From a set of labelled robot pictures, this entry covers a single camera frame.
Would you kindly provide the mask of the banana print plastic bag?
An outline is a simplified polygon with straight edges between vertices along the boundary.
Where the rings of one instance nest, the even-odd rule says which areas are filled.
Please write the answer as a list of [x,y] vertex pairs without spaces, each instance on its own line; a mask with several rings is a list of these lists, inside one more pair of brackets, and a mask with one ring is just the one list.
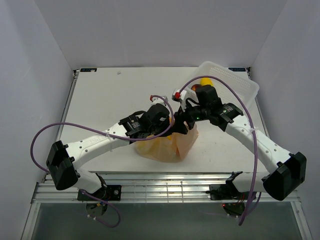
[[162,163],[182,162],[199,136],[197,125],[187,134],[173,133],[166,137],[158,137],[134,143],[135,151],[144,158]]

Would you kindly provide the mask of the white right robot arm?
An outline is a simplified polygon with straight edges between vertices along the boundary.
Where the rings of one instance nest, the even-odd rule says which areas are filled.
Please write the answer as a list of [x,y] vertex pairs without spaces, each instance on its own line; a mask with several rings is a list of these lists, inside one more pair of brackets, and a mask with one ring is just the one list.
[[209,121],[223,132],[242,143],[251,153],[257,154],[267,173],[256,175],[255,192],[268,193],[278,201],[284,200],[302,184],[306,177],[307,159],[280,147],[260,130],[251,127],[249,118],[233,103],[222,103],[211,85],[176,90],[172,99],[180,103],[174,114],[174,127],[185,134],[196,122]]

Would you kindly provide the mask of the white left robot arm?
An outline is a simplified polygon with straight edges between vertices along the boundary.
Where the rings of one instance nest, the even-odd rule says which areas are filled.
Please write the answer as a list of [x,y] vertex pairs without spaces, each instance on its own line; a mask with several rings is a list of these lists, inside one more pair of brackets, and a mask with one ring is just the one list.
[[75,187],[95,200],[106,199],[109,193],[105,181],[83,165],[106,152],[160,134],[170,125],[169,114],[166,104],[154,103],[141,116],[123,118],[101,134],[67,144],[60,140],[53,143],[46,165],[56,190]]

